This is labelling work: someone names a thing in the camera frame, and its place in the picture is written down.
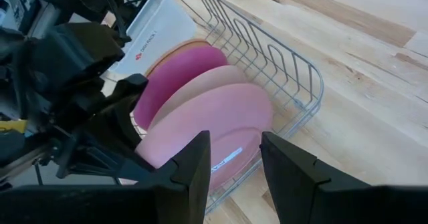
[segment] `wooden floor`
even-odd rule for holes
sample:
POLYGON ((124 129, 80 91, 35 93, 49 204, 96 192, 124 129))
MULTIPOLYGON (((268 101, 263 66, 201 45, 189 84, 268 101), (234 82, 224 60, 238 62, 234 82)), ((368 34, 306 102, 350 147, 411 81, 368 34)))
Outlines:
MULTIPOLYGON (((372 185, 428 185, 428 0, 226 1, 322 73, 321 110, 291 142, 372 185)), ((205 222, 279 223, 263 171, 205 222)))

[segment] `yellow sticker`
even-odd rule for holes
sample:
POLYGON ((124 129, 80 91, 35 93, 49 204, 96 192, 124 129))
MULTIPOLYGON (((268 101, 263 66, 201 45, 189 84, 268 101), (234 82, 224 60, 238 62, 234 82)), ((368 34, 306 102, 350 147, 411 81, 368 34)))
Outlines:
POLYGON ((26 120, 0 121, 0 131, 17 130, 20 133, 24 134, 26 127, 26 120))

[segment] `wire dish rack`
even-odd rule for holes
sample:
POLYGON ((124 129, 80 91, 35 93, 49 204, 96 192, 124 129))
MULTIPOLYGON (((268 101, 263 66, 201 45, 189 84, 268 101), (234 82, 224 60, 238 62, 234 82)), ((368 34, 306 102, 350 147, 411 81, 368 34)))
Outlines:
MULTIPOLYGON (((224 0, 201 0, 197 5, 180 0, 199 26, 195 37, 206 39, 227 56, 229 63, 244 70, 262 86, 274 103, 272 132, 290 138, 320 109, 324 83, 319 70, 291 48, 268 34, 259 24, 224 0)), ((257 155, 233 180, 209 195, 206 213, 211 212, 261 164, 257 155)))

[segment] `light pink plate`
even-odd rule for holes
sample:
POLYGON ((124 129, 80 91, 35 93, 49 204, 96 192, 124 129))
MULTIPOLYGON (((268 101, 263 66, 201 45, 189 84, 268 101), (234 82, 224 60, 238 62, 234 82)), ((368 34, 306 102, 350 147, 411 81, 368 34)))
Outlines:
POLYGON ((199 94, 228 84, 243 84, 247 78, 236 66, 221 66, 197 76, 173 94, 154 116, 148 129, 155 126, 166 115, 199 94))
POLYGON ((134 109, 135 122, 147 130, 161 106, 187 82, 216 67, 227 59, 215 47, 195 47, 174 55, 148 77, 148 84, 134 109))
POLYGON ((257 152, 260 135, 272 125, 267 93, 253 84, 231 84, 185 102, 142 139, 136 152, 160 168, 200 131, 211 135, 210 189, 240 171, 257 152))

